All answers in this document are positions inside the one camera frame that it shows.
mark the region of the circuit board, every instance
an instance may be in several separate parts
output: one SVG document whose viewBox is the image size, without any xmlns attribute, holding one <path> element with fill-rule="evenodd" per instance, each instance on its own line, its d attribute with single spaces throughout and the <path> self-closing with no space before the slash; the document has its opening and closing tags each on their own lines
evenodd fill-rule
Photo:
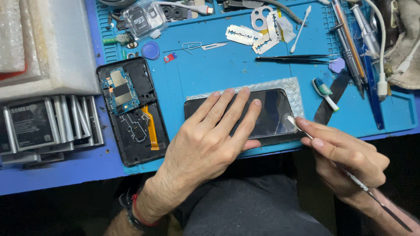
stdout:
<svg viewBox="0 0 420 236">
<path fill-rule="evenodd" d="M 122 67 L 110 72 L 110 77 L 101 79 L 102 89 L 108 89 L 108 103 L 116 115 L 121 115 L 139 107 L 140 101 L 134 89 L 131 77 Z"/>
</svg>

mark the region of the right hand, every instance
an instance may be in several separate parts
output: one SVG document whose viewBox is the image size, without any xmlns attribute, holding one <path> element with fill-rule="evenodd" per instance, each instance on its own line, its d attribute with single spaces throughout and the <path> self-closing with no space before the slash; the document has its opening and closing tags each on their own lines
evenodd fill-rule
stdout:
<svg viewBox="0 0 420 236">
<path fill-rule="evenodd" d="M 296 123 L 314 137 L 312 140 L 304 137 L 301 142 L 312 148 L 315 154 L 316 171 L 340 200 L 351 204 L 358 200 L 363 190 L 339 170 L 333 161 L 346 166 L 369 188 L 376 188 L 385 183 L 383 170 L 388 166 L 389 159 L 378 153 L 375 146 L 336 128 L 301 117 L 296 118 Z"/>
</svg>

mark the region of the white cable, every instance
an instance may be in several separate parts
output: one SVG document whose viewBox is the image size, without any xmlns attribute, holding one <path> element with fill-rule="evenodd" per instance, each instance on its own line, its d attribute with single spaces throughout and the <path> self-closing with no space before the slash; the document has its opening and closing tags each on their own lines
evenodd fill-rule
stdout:
<svg viewBox="0 0 420 236">
<path fill-rule="evenodd" d="M 358 0 L 346 0 L 349 2 L 356 2 Z M 371 0 L 365 0 L 370 7 L 373 9 L 375 14 L 378 16 L 379 23 L 381 24 L 381 34 L 382 34 L 382 41 L 381 41 L 381 50 L 379 53 L 379 82 L 377 84 L 378 89 L 378 96 L 386 96 L 388 94 L 388 83 L 385 81 L 385 72 L 383 71 L 383 55 L 385 53 L 385 22 L 383 21 L 382 14 L 376 5 Z"/>
<path fill-rule="evenodd" d="M 208 7 L 207 5 L 201 5 L 201 6 L 187 6 L 180 3 L 172 3 L 172 2 L 163 2 L 163 1 L 157 1 L 155 2 L 158 5 L 168 5 L 168 6 L 176 6 L 181 8 L 190 9 L 196 12 L 199 12 L 203 15 L 208 15 L 213 13 L 213 8 Z"/>
</svg>

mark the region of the bubble wrap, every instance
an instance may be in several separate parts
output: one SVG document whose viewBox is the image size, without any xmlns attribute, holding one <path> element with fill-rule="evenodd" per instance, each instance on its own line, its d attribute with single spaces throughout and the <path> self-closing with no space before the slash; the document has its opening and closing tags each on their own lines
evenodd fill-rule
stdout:
<svg viewBox="0 0 420 236">
<path fill-rule="evenodd" d="M 239 90 L 241 90 L 243 87 L 248 87 L 251 91 L 260 91 L 260 90 L 266 90 L 266 89 L 283 89 L 286 92 L 291 110 L 293 111 L 293 115 L 295 117 L 297 116 L 305 117 L 305 113 L 303 111 L 303 105 L 302 105 L 302 97 L 300 95 L 300 87 L 297 81 L 297 77 L 272 80 L 272 81 L 258 83 L 258 84 L 245 85 L 245 86 L 236 87 L 233 89 L 235 90 L 235 93 L 238 93 Z M 192 99 L 206 98 L 210 96 L 211 94 L 212 94 L 211 92 L 205 93 L 205 94 L 199 94 L 199 95 L 186 97 L 186 99 L 192 100 Z"/>
<path fill-rule="evenodd" d="M 24 70 L 19 0 L 0 0 L 0 73 Z"/>
</svg>

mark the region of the smartphone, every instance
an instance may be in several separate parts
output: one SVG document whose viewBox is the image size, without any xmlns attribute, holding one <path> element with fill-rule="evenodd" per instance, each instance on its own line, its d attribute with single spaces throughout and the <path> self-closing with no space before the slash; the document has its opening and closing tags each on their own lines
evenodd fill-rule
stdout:
<svg viewBox="0 0 420 236">
<path fill-rule="evenodd" d="M 290 115 L 292 117 L 294 116 L 290 108 L 286 92 L 283 89 L 268 89 L 251 92 L 241 117 L 230 132 L 231 136 L 235 133 L 235 130 L 244 119 L 250 103 L 256 98 L 261 101 L 261 113 L 258 116 L 254 130 L 248 139 L 263 139 L 296 133 L 296 126 L 287 119 Z M 228 104 L 225 113 L 232 106 L 235 99 L 236 94 L 234 95 L 232 101 Z M 185 119 L 192 116 L 192 114 L 194 114 L 194 112 L 205 100 L 206 98 L 200 98 L 186 101 L 184 103 Z"/>
</svg>

